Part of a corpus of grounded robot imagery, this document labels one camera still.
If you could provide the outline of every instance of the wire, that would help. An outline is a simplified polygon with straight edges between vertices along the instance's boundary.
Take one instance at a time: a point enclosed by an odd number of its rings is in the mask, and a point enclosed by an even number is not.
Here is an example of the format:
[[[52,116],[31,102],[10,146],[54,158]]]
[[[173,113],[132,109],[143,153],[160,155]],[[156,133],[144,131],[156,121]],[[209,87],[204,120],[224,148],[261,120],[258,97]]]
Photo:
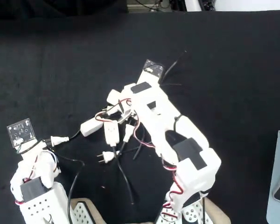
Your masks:
[[[175,62],[173,62],[173,64],[166,70],[166,72],[164,73],[163,76],[161,76],[159,78],[159,84],[164,82],[164,79],[166,78],[166,76],[168,75],[168,73],[174,68],[174,66],[177,64],[177,62],[179,61],[179,59],[184,55],[184,53],[186,53],[187,51],[182,52],[179,57],[177,58],[177,60]]]
[[[183,189],[175,178],[175,171],[173,172],[173,181],[177,185],[177,187],[180,191],[172,190],[172,191],[169,192],[169,198],[170,198],[171,201],[173,201],[173,198],[172,198],[171,194],[177,194],[177,195],[182,195],[183,194]]]
[[[52,148],[48,147],[48,146],[47,146],[47,149],[48,149],[49,151],[52,151],[53,153],[55,153],[54,150],[53,150]],[[69,195],[68,195],[68,201],[67,201],[67,216],[68,216],[68,219],[69,219],[70,224],[73,224],[73,222],[72,222],[72,220],[71,220],[71,217],[70,217],[70,200],[71,200],[71,196],[72,196],[72,194],[73,194],[73,190],[74,190],[75,184],[76,184],[76,182],[77,182],[77,179],[78,179],[78,177],[79,177],[79,175],[80,175],[80,173],[81,173],[83,167],[85,166],[85,163],[84,163],[82,160],[70,159],[70,158],[67,158],[67,157],[65,157],[65,156],[58,155],[58,154],[56,154],[56,153],[55,153],[55,155],[56,155],[57,157],[61,158],[61,159],[64,159],[64,160],[68,160],[68,161],[72,161],[72,162],[80,162],[80,163],[81,163],[81,167],[80,167],[80,169],[77,171],[76,176],[75,176],[75,178],[74,178],[74,181],[73,181],[73,183],[71,184],[70,192],[69,192]]]
[[[159,10],[157,8],[152,8],[152,7],[146,6],[143,3],[139,2],[138,0],[135,0],[135,1],[138,2],[140,5],[144,6],[145,8],[149,8],[150,10],[155,10],[155,11],[158,11],[158,12],[162,12],[161,10]]]
[[[173,218],[177,218],[177,216],[172,215],[172,214],[167,213],[167,212],[162,212],[161,214],[166,215],[166,216],[171,216],[171,217],[173,217]]]
[[[20,150],[21,150],[21,148],[22,148],[22,143],[23,143],[23,142],[20,143],[20,145],[19,145],[19,147],[18,147],[18,149],[17,149],[17,154],[19,154],[19,152],[20,152]]]
[[[133,136],[134,136],[134,138],[135,138],[138,142],[140,142],[140,144],[143,144],[143,145],[145,145],[145,146],[147,146],[147,147],[149,147],[149,148],[155,148],[155,146],[154,146],[153,144],[149,144],[149,143],[144,142],[144,141],[141,141],[140,139],[137,138],[137,136],[136,136],[136,131],[137,131],[137,129],[138,129],[139,126],[140,126],[139,116],[137,115],[137,117],[138,117],[137,124],[136,124],[136,126],[135,126],[135,128],[134,128],[134,131],[133,131]]]
[[[78,135],[80,135],[80,134],[81,134],[81,131],[80,131],[80,129],[79,129],[73,136],[71,136],[71,137],[69,138],[69,141],[75,139],[75,138],[76,138]]]
[[[203,224],[205,224],[205,198],[202,198]]]
[[[24,201],[19,202],[19,201],[15,200],[14,203],[15,203],[16,205],[21,205],[21,204],[24,204],[25,202],[24,202]]]
[[[33,149],[35,146],[37,146],[40,142],[42,142],[43,140],[39,140],[39,141],[37,141],[35,144],[33,144],[32,146],[30,146],[28,149],[25,149],[24,151],[22,151],[22,152],[20,152],[19,151],[19,149],[17,150],[17,154],[19,154],[19,155],[23,155],[24,153],[26,153],[26,152],[28,152],[28,151],[30,151],[31,149]]]
[[[144,127],[143,125],[142,125],[142,131],[143,131],[143,135],[142,135],[141,141],[143,142],[144,139],[145,139],[145,127]],[[139,154],[141,148],[142,148],[142,144],[140,144],[140,145],[138,146],[138,149],[137,149],[137,151],[135,152],[135,155],[134,155],[134,157],[133,157],[133,160],[135,160],[135,159],[137,158],[137,156],[138,156],[138,154]]]
[[[116,159],[116,162],[117,162],[117,165],[118,165],[118,168],[120,169],[125,181],[126,181],[126,186],[127,186],[127,190],[128,190],[128,193],[129,193],[129,196],[130,196],[130,199],[131,199],[131,204],[134,204],[134,198],[133,198],[133,194],[132,194],[132,189],[131,189],[131,185],[130,185],[130,182],[129,180],[127,179],[126,177],[126,174],[125,172],[123,171],[122,167],[121,167],[121,164],[119,162],[119,158],[118,156],[116,155],[116,147],[112,147],[113,149],[113,153],[114,153],[114,157]]]
[[[205,8],[204,8],[204,5],[203,5],[202,1],[203,1],[203,0],[198,0],[199,6],[200,6],[200,8],[201,8],[201,11],[205,11]]]
[[[94,116],[95,120],[102,121],[102,122],[112,122],[112,120],[110,120],[110,119],[103,119],[103,118],[98,119],[97,117],[98,117],[99,115],[102,115],[102,114],[107,113],[108,111],[112,110],[114,107],[116,107],[116,106],[117,106],[118,104],[120,104],[121,102],[123,102],[123,101],[127,101],[127,102],[128,102],[128,101],[130,101],[130,100],[131,100],[130,98],[125,98],[125,99],[119,100],[117,104],[113,105],[113,106],[112,106],[111,108],[109,108],[108,110],[98,112],[98,113]]]

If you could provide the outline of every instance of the white power adapter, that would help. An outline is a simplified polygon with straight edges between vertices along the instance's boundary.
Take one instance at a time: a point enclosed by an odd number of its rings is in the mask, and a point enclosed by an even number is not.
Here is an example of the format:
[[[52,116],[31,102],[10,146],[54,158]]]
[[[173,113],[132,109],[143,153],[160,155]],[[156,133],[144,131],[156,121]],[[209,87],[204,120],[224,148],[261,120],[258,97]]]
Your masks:
[[[117,121],[104,122],[106,143],[115,147],[119,143],[119,130]]]
[[[103,122],[96,120],[95,118],[91,118],[90,120],[84,122],[80,126],[80,131],[84,137],[96,132],[103,126]]]

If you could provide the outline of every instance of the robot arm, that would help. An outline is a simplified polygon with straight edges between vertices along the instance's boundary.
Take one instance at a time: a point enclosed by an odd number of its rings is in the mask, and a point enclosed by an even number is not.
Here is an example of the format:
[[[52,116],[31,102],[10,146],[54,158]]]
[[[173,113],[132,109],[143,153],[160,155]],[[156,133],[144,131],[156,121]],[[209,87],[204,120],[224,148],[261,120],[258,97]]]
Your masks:
[[[19,153],[35,143],[37,143],[36,139],[18,146],[21,147]],[[60,173],[56,156],[49,150],[43,150],[45,147],[46,143],[40,141],[31,150],[22,154],[23,160],[18,163],[18,168],[10,181],[11,192],[18,204],[24,202],[22,184],[40,177],[42,184],[50,189],[53,186],[54,178]]]
[[[144,69],[138,82],[125,86],[116,97],[119,98],[117,102],[123,98],[130,99],[130,108],[122,104],[125,107],[122,113],[134,111],[138,122],[150,134],[157,155],[172,165],[169,170],[174,172],[174,182],[166,194],[167,203],[164,206],[180,213],[184,204],[193,204],[208,194],[221,160],[209,148],[201,131],[169,101],[158,84],[160,74],[153,68]],[[113,90],[108,98],[114,97]],[[175,132],[183,140],[170,145],[167,131]]]

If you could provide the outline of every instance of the black cloth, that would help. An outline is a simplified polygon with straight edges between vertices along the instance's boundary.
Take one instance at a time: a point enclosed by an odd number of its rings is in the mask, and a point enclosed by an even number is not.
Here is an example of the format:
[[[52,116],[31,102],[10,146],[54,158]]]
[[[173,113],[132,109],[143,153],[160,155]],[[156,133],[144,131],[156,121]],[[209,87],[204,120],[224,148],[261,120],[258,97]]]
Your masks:
[[[0,20],[126,13],[126,0],[0,0]]]
[[[165,80],[183,86],[163,88],[222,160],[209,197],[232,223],[266,223],[280,130],[280,11],[0,22],[0,223],[23,223],[9,189],[21,158],[7,125],[30,118],[38,139],[72,135],[111,89],[137,80],[146,59],[168,67],[184,50]],[[152,149],[136,161],[123,154],[131,206],[116,163],[98,164],[96,155],[110,150],[102,129],[58,148],[86,163],[73,197],[91,199],[107,223],[153,221],[172,175]],[[61,163],[68,192],[78,165]]]

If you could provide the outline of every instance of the gray metal object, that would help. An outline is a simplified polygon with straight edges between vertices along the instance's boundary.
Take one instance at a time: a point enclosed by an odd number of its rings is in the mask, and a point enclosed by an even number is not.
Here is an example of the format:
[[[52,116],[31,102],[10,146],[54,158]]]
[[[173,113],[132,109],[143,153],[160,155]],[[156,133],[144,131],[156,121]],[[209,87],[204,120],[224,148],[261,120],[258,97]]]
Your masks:
[[[276,145],[275,161],[272,173],[269,200],[267,205],[266,219],[269,224],[280,224],[280,202],[274,199],[273,193],[280,181],[280,131]]]

